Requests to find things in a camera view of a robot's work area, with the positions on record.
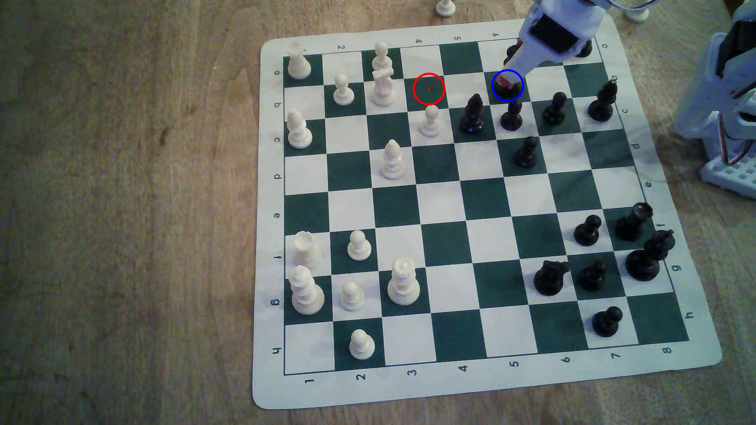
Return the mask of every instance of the black chess piece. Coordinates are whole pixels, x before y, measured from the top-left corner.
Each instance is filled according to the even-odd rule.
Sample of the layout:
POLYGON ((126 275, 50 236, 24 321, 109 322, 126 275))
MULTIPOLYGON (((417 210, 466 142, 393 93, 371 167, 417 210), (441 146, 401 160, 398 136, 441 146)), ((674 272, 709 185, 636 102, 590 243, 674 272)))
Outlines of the black chess piece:
POLYGON ((522 126, 522 117, 519 114, 520 111, 522 111, 521 101, 510 102, 510 104, 507 106, 507 111, 502 114, 501 119, 499 120, 501 126, 504 127, 505 130, 509 130, 511 132, 519 129, 522 126))
POLYGON ((572 235, 575 242, 590 247, 599 240, 599 227, 601 226, 601 217, 591 214, 585 219, 585 222, 578 225, 572 235))
POLYGON ((545 260, 541 270, 535 272, 533 285, 545 296, 558 294, 564 286, 564 274, 569 271, 567 262, 545 260))
POLYGON ((643 234, 643 223, 654 215, 654 210, 648 203, 639 202, 633 205, 630 214, 617 220, 615 233, 621 239, 634 242, 643 234))
POLYGON ((610 79, 596 96, 596 100, 591 102, 588 106, 588 115, 599 121, 605 123, 612 118, 614 108, 612 104, 617 101, 617 80, 610 79))
POLYGON ((606 280, 606 263, 601 260, 582 269, 578 273, 578 284, 585 290, 597 291, 604 286, 606 280))
POLYGON ((600 337, 611 337, 619 329, 619 321, 622 320, 622 310, 619 307, 609 307, 605 312, 593 315, 591 325, 600 337))
POLYGON ((565 106, 566 102, 567 95, 562 92, 555 93, 554 98, 551 100, 551 105, 544 109, 544 121, 552 126, 557 126, 563 123, 565 120, 565 113, 562 112, 562 108, 565 106))
POLYGON ((467 134, 474 135, 483 130, 483 99, 478 93, 475 93, 468 101, 465 107, 465 114, 460 120, 460 130, 467 134))
POLYGON ((642 250, 635 250, 627 256, 624 261, 627 273, 638 281, 652 280, 659 274, 659 262, 667 258, 674 244, 672 230, 655 231, 642 250))
POLYGON ((522 168, 533 168, 538 161, 538 139, 535 137, 527 137, 522 142, 522 147, 515 150, 513 161, 515 164, 522 168))

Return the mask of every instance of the blue circle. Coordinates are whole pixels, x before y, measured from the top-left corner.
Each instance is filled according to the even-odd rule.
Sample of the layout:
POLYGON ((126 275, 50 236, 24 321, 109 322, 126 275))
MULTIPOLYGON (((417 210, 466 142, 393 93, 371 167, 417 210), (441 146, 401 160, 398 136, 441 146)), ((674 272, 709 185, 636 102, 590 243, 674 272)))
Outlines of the blue circle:
POLYGON ((499 99, 499 100, 500 100, 500 101, 502 101, 502 102, 511 102, 511 101, 516 101, 517 99, 519 99, 519 97, 520 97, 520 96, 522 96, 522 93, 523 93, 524 91, 525 91, 525 80, 524 80, 524 79, 522 78, 522 76, 521 76, 521 75, 519 75, 519 74, 517 73, 517 71, 515 71, 515 70, 501 70, 501 71, 497 72, 497 73, 496 73, 496 75, 494 76, 494 78, 493 78, 493 79, 491 80, 491 93, 493 93, 493 94, 494 94, 494 96, 496 96, 496 99, 499 99), (496 91, 494 90, 494 83, 496 82, 496 77, 498 77, 498 76, 499 76, 499 74, 501 74, 501 73, 502 73, 502 72, 504 72, 504 71, 510 71, 510 72, 513 72, 513 73, 515 73, 515 74, 516 74, 516 75, 517 75, 518 77, 520 77, 520 81, 522 82, 522 88, 520 89, 520 94, 519 94, 519 95, 517 95, 517 96, 516 96, 516 97, 515 97, 514 99, 509 99, 509 100, 507 100, 507 99, 502 99, 502 98, 500 98, 500 97, 499 97, 499 95, 497 95, 497 94, 496 94, 496 91))

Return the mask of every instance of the wooden table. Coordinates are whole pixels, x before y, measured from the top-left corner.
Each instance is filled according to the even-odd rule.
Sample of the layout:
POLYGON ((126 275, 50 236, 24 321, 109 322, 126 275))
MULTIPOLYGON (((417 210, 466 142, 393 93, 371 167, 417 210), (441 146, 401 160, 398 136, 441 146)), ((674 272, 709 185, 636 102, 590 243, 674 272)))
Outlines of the wooden table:
POLYGON ((612 12, 721 364, 300 411, 250 397, 259 53, 286 36, 523 17, 529 0, 2 2, 0 423, 752 423, 756 203, 671 131, 721 2, 612 12))

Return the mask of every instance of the chessboard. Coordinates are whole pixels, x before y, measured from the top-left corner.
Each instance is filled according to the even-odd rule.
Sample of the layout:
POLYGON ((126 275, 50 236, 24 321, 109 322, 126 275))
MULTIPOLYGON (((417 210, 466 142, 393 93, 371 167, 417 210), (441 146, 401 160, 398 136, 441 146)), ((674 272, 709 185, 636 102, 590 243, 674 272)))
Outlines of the chessboard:
POLYGON ((721 349, 696 267, 658 160, 648 122, 614 22, 607 17, 587 57, 545 63, 525 76, 522 126, 502 128, 507 104, 492 80, 503 69, 521 20, 391 29, 271 40, 262 48, 259 189, 252 391, 262 408, 307 408, 593 380, 714 365, 721 349), (396 98, 370 100, 376 43, 389 46, 396 98), (298 42, 311 72, 287 72, 287 46, 298 42), (334 101, 334 78, 354 92, 334 101), (618 86, 606 122, 587 108, 611 79, 618 86), (564 121, 544 122, 556 92, 564 121), (483 100, 482 131, 460 129, 468 100, 483 100), (419 127, 436 103, 439 134, 419 127), (289 142, 287 114, 298 110, 311 143, 289 142), (536 162, 513 161, 536 137, 536 162), (399 179, 381 172, 389 140, 401 147, 399 179), (653 216, 636 241, 617 221, 636 203, 653 216), (588 247, 573 232, 601 218, 588 247), (347 253, 362 231, 372 251, 347 253), (633 279, 625 260, 657 230, 676 245, 650 281, 633 279), (324 304, 303 315, 293 306, 293 241, 309 232, 321 260, 309 268, 324 304), (399 257, 416 267, 420 295, 400 306, 388 294, 399 257), (563 288, 534 285, 544 260, 566 262, 563 288), (576 284, 586 267, 607 266, 604 285, 576 284), (364 293, 345 309, 342 287, 364 293), (601 337, 592 318, 623 313, 601 337), (350 353, 362 329, 374 353, 350 353))

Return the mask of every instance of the dark green square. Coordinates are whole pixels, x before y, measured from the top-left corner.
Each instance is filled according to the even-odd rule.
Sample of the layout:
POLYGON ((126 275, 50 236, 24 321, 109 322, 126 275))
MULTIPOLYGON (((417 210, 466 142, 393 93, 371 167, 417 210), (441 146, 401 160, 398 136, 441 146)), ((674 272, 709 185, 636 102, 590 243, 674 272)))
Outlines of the dark green square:
POLYGON ((323 56, 319 54, 306 54, 305 59, 310 63, 310 75, 304 79, 294 79, 289 76, 289 57, 283 58, 283 86, 303 87, 305 85, 323 85, 323 56))
POLYGON ((420 224, 417 189, 413 185, 373 188, 377 228, 420 224))
POLYGON ((462 181, 462 201, 468 220, 509 217, 510 203, 503 178, 462 181))
POLYGON ((485 341, 480 310, 433 313, 436 361, 485 358, 485 341))
POLYGON ((590 167, 614 168, 634 166, 633 154, 630 152, 630 142, 623 129, 607 132, 583 133, 585 150, 588 153, 590 167))
POLYGON ((481 309, 528 304, 519 260, 472 265, 481 309))
POLYGON ((524 138, 511 138, 508 140, 497 141, 499 145, 499 158, 501 159, 501 170, 504 172, 504 177, 512 177, 513 175, 534 175, 546 173, 546 163, 544 162, 544 152, 541 150, 541 140, 539 139, 538 146, 535 148, 538 153, 535 166, 532 168, 522 168, 514 161, 515 152, 522 147, 525 143, 524 138))
POLYGON ((333 297, 331 295, 330 276, 314 276, 313 279, 315 280, 315 284, 323 290, 323 295, 325 297, 323 307, 313 315, 300 315, 291 303, 291 296, 293 294, 291 291, 291 283, 289 282, 289 279, 286 279, 283 286, 284 324, 318 323, 333 320, 333 303, 331 302, 333 297))
POLYGON ((601 209, 599 192, 590 170, 549 174, 556 211, 601 209))
POLYGON ((477 42, 440 45, 438 48, 445 75, 483 72, 477 42))
POLYGON ((639 344, 676 343, 688 340, 674 292, 629 296, 627 304, 639 344))
POLYGON ((533 114, 535 115, 535 123, 538 127, 539 135, 566 135, 580 132, 580 123, 578 122, 578 115, 575 113, 575 103, 572 99, 567 99, 565 106, 562 108, 562 112, 565 113, 564 122, 556 126, 544 121, 544 110, 550 104, 551 101, 531 103, 531 105, 533 105, 533 114))
POLYGON ((329 231, 328 193, 287 195, 283 198, 283 228, 288 236, 298 231, 329 231))
POLYGON ((484 140, 496 140, 496 132, 494 131, 494 120, 491 118, 491 107, 484 106, 483 113, 483 130, 480 133, 470 135, 460 130, 460 121, 465 114, 465 108, 458 107, 449 110, 449 116, 451 117, 451 133, 454 136, 454 142, 461 143, 465 141, 484 141, 484 140))
POLYGON ((289 129, 286 123, 283 125, 283 155, 285 157, 297 157, 299 155, 318 155, 326 153, 326 120, 310 119, 307 128, 312 133, 312 142, 303 149, 297 149, 289 144, 289 129))
POLYGON ((460 179, 453 144, 412 147, 412 160, 415 165, 415 181, 419 185, 460 179))
POLYGON ((404 81, 404 95, 407 97, 407 110, 425 110, 428 107, 428 105, 421 104, 417 99, 420 99, 427 104, 432 104, 441 99, 435 105, 439 109, 448 108, 449 103, 446 100, 446 93, 442 83, 444 77, 441 76, 440 78, 441 79, 435 78, 434 76, 424 76, 423 78, 418 79, 417 83, 415 83, 414 79, 406 79, 404 81), (415 95, 417 95, 417 99, 412 94, 413 84, 415 85, 415 95))
POLYGON ((578 295, 578 299, 614 298, 617 296, 624 296, 624 287, 622 286, 622 279, 619 277, 617 258, 613 252, 567 256, 567 262, 569 263, 570 273, 572 273, 572 282, 575 283, 575 292, 578 295), (578 284, 578 275, 584 268, 590 267, 599 260, 606 264, 604 286, 600 290, 593 292, 583 289, 583 287, 578 284))
POLYGON ((383 354, 383 321, 381 318, 333 322, 333 361, 337 371, 351 371, 354 369, 381 368, 386 366, 383 354), (362 329, 373 338, 376 350, 365 360, 357 360, 349 352, 349 342, 352 332, 362 329))
POLYGON ((423 225, 426 266, 473 262, 465 222, 423 225))
POLYGON ((336 92, 335 85, 326 85, 324 96, 326 103, 326 118, 335 116, 365 115, 365 86, 361 82, 350 82, 349 88, 355 93, 355 99, 348 105, 342 106, 333 99, 336 92))
POLYGON ((430 313, 430 301, 428 299, 428 279, 424 268, 415 269, 415 278, 420 284, 420 296, 409 306, 400 306, 389 298, 389 282, 391 281, 391 271, 381 271, 378 273, 380 282, 380 307, 381 315, 399 316, 399 315, 418 315, 421 313, 430 313))
POLYGON ((565 65, 569 91, 573 98, 595 98, 609 81, 604 64, 565 65))
POLYGON ((556 214, 512 217, 512 224, 521 259, 565 255, 556 214))
POLYGON ((367 140, 371 150, 383 149, 389 140, 394 139, 399 146, 411 146, 410 123, 407 114, 380 113, 367 116, 367 140))
POLYGON ((328 154, 329 191, 365 189, 372 185, 369 152, 328 154))
POLYGON ((576 301, 533 305, 530 316, 539 354, 588 349, 576 301))
POLYGON ((365 239, 370 242, 372 252, 363 261, 353 260, 346 252, 349 245, 349 236, 352 231, 334 231, 330 234, 331 239, 331 274, 344 275, 346 273, 360 273, 363 271, 378 270, 378 255, 376 254, 376 229, 360 229, 365 233, 365 239))

